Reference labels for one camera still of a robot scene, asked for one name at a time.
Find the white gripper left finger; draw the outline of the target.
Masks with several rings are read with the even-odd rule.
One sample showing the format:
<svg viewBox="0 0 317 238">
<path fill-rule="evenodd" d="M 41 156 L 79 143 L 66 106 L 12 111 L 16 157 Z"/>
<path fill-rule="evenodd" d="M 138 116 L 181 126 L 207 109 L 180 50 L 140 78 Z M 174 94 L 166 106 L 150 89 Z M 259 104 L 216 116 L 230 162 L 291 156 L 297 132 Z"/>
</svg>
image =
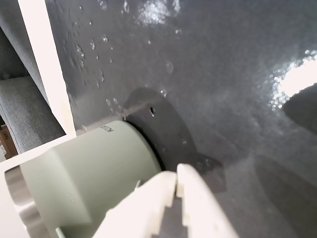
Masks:
<svg viewBox="0 0 317 238">
<path fill-rule="evenodd" d="M 95 238 L 151 238 L 160 233 L 166 207 L 174 201 L 177 174 L 164 171 L 109 209 Z"/>
</svg>

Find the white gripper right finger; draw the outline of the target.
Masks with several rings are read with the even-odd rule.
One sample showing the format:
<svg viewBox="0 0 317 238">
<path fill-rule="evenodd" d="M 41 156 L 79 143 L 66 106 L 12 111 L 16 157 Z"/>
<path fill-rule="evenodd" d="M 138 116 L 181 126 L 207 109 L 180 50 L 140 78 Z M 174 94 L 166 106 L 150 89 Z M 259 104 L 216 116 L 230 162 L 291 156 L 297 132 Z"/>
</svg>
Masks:
<svg viewBox="0 0 317 238">
<path fill-rule="evenodd" d="M 177 165 L 176 196 L 189 238 L 237 238 L 238 234 L 205 181 L 189 164 Z"/>
</svg>

